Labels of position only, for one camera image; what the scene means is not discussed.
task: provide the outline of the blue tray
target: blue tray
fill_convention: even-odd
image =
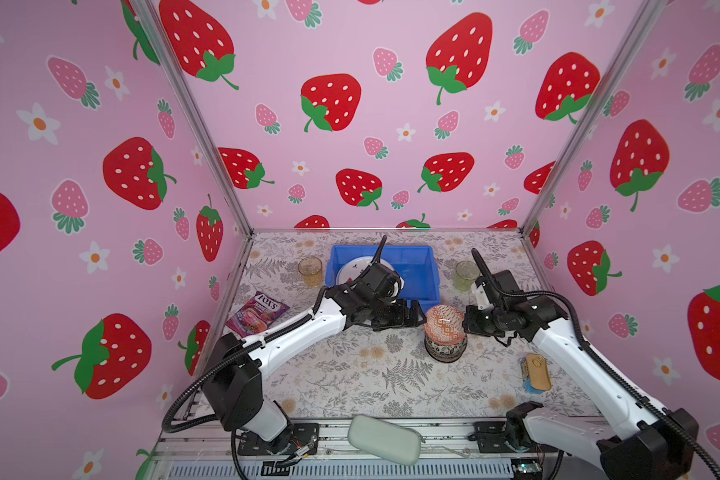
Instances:
[[[359,256],[373,256],[376,245],[334,245],[326,267],[326,285],[334,286],[342,267]],[[389,262],[405,282],[400,297],[418,300],[424,313],[440,304],[440,273],[431,246],[385,246],[382,258]]]

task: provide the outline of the pink wall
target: pink wall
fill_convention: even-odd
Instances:
[[[701,443],[720,462],[718,7],[685,1],[666,8],[616,90],[628,94],[626,106],[627,96],[616,94],[617,107],[600,117],[541,217],[536,254],[557,291],[577,306],[597,348],[670,408],[691,412]],[[704,56],[711,45],[719,47]],[[702,56],[701,69],[694,68]],[[686,100],[686,86],[705,91],[707,82],[709,91]],[[591,180],[581,173],[586,161]],[[625,181],[637,166],[648,175]],[[603,252],[610,272],[622,276],[605,277],[602,259],[583,264]],[[712,478],[698,458],[692,474]]]
[[[161,67],[141,47],[134,59],[122,5],[17,6],[0,2],[0,478],[134,478],[146,458],[137,452],[152,449],[190,380],[177,343],[213,318],[210,278],[223,292],[242,236],[210,168],[193,161],[196,140]],[[69,63],[52,58],[49,71],[50,57]],[[143,140],[116,150],[131,138]],[[152,149],[177,180],[162,202]],[[59,186],[61,204],[51,198]],[[196,235],[208,194],[223,226],[213,261]],[[147,239],[140,264],[132,250]],[[166,341],[170,305],[178,324]]]
[[[200,10],[188,0],[154,3],[259,228],[291,228],[313,215],[324,219],[311,226],[397,226],[423,214],[438,227],[522,223],[537,198],[526,186],[545,178],[573,127],[568,118],[543,118],[558,95],[574,95],[573,103],[594,89],[595,70],[604,72],[641,4],[269,0],[265,8],[206,0]],[[523,38],[531,50],[522,49]],[[450,65],[459,72],[449,80],[439,69]],[[457,92],[443,91],[440,105],[439,85]],[[507,159],[515,145],[522,151]],[[449,158],[456,168],[444,167]],[[443,169],[445,178],[430,179],[442,191],[425,186],[425,166]],[[337,184],[339,172],[346,185]]]

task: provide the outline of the purple snack bag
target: purple snack bag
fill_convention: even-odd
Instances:
[[[226,325],[240,336],[253,335],[267,330],[280,315],[288,310],[288,305],[269,298],[263,292],[256,292],[240,310],[235,312]]]

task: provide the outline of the glass cup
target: glass cup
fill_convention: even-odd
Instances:
[[[302,258],[302,261],[298,262],[298,273],[309,288],[322,285],[322,262],[316,256]]]
[[[474,262],[465,260],[456,264],[454,269],[454,286],[462,292],[469,292],[472,283],[480,276],[480,269]]]

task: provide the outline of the table surface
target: table surface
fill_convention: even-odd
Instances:
[[[261,291],[291,308],[281,320],[310,307],[317,288],[308,288],[296,269],[314,255],[327,264],[334,245],[377,244],[383,234],[356,230],[331,233],[261,233],[252,251],[231,312]],[[520,238],[511,231],[400,231],[387,245],[430,245],[440,272],[442,303],[461,312],[474,303],[451,283],[456,263],[471,260],[478,248],[493,272],[509,269],[520,288],[540,287]],[[224,333],[231,330],[224,327]],[[318,342],[275,371],[264,395],[293,418],[442,418],[504,416],[527,400],[542,402],[568,416],[598,416],[595,405],[557,365],[549,361],[552,389],[531,395],[523,388],[520,360],[538,352],[522,339],[504,348],[495,340],[468,336],[460,360],[446,364],[424,349],[424,329],[373,332],[350,328]],[[195,416],[212,409],[199,396]]]

